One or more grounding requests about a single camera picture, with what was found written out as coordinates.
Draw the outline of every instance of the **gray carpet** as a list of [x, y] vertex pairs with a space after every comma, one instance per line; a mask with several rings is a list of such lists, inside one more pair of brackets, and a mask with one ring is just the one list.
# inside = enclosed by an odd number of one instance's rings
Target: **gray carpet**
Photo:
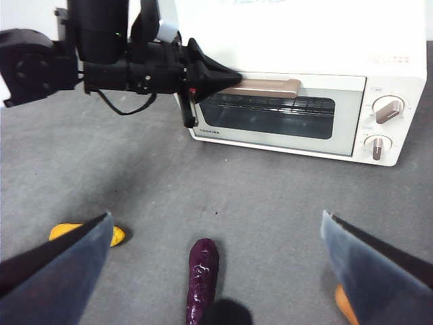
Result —
[[221, 253], [218, 297], [246, 304], [256, 324], [347, 324], [321, 211], [433, 262], [432, 90], [395, 167], [195, 142], [171, 95], [136, 116], [81, 87], [3, 109], [2, 258], [109, 210], [133, 235], [110, 250], [81, 324], [184, 323], [187, 256], [201, 237]]

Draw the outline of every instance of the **eggplant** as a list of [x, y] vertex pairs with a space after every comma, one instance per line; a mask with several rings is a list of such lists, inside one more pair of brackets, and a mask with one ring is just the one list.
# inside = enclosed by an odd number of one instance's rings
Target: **eggplant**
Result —
[[217, 246], [209, 238], [198, 240], [189, 253], [187, 325], [199, 325], [204, 310], [214, 302], [219, 269]]

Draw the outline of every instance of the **oven knob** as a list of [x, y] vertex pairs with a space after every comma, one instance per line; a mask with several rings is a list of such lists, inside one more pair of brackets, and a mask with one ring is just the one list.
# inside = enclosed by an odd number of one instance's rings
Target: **oven knob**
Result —
[[372, 135], [365, 139], [364, 146], [371, 150], [374, 160], [380, 160], [385, 151], [391, 149], [392, 142], [389, 137], [383, 135]]
[[376, 122], [383, 124], [393, 117], [399, 115], [405, 107], [404, 101], [395, 96], [381, 97], [373, 103], [373, 112], [376, 116]]

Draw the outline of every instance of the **white toaster oven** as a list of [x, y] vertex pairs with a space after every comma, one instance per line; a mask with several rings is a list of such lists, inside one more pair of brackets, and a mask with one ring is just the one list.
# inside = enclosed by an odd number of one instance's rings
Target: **white toaster oven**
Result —
[[424, 6], [182, 0], [182, 38], [244, 77], [194, 106], [191, 136], [395, 165], [427, 78]]

